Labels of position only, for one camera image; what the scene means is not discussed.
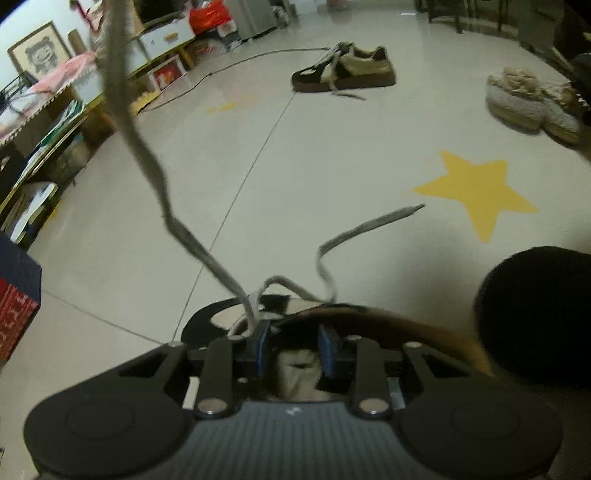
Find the black round object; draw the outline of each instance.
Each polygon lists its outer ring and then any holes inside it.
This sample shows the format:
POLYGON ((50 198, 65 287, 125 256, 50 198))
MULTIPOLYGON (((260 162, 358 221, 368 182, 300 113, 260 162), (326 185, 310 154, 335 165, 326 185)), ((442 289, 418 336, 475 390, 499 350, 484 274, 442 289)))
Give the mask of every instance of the black round object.
POLYGON ((182 409, 164 393, 64 391, 29 414, 24 439, 36 464, 66 478, 145 470, 181 445, 182 409))
POLYGON ((486 352, 531 381, 591 385, 591 255, 520 252, 485 278, 475 302, 486 352))
POLYGON ((414 456, 450 478, 533 478, 562 440, 558 415, 526 393, 425 392, 399 427, 414 456))

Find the framed picture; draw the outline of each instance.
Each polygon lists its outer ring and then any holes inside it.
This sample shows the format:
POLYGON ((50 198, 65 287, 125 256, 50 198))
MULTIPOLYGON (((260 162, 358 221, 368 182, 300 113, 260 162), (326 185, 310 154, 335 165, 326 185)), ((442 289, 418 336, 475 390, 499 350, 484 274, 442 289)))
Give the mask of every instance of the framed picture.
POLYGON ((72 55, 53 22, 39 27, 8 49, 18 73, 25 71, 35 78, 43 77, 72 55))
POLYGON ((148 72, 148 78, 154 90, 162 92, 166 87, 172 85, 187 72, 183 67, 178 55, 166 60, 156 68, 148 72))

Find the orange bag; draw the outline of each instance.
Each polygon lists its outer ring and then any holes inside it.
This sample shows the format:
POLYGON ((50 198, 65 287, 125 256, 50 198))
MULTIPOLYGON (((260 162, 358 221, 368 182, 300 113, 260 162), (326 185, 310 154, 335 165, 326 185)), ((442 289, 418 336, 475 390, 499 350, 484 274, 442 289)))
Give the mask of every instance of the orange bag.
POLYGON ((223 0, 212 0, 204 8, 194 8, 189 12, 189 23, 195 35, 230 21, 232 17, 223 0))

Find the white floor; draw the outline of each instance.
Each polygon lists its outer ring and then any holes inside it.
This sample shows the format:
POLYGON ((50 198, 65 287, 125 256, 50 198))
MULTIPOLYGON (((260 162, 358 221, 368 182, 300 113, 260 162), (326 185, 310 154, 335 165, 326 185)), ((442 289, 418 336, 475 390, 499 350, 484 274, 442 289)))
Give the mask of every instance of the white floor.
MULTIPOLYGON (((411 219, 329 254, 339 301, 474 335, 474 295, 502 259, 535 245, 591 251, 591 164, 543 132, 506 127, 485 107, 490 71, 527 66, 560 80, 553 69, 514 41, 458 35, 449 23, 399 13, 308 15, 203 63, 165 93, 254 54, 349 40, 384 45, 398 73, 396 86, 364 91, 364 102, 295 95, 292 72, 322 53, 281 53, 206 79, 142 113, 138 125, 164 164, 176 213, 247 291, 284 274, 322 293, 314 271, 322 242, 426 202, 411 219), (445 175, 442 151, 473 164, 507 161, 507 185, 537 213, 501 212, 483 243, 460 202, 413 192, 445 175)), ((165 231, 118 134, 79 175, 30 253, 43 266, 43 303, 0 375, 7 480, 34 474, 21 428, 36 402, 178 338, 197 309, 229 296, 165 231)))

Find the yellow star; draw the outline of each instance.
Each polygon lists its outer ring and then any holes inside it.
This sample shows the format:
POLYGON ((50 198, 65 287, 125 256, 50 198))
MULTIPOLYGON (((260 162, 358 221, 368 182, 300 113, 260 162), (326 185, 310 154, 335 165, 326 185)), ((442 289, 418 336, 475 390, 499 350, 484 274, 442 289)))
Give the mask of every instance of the yellow star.
POLYGON ((502 210, 535 213, 534 207, 505 182, 506 160, 474 165, 451 152, 441 152, 447 175, 413 191, 421 195, 458 200, 464 204, 481 242, 491 239, 502 210))

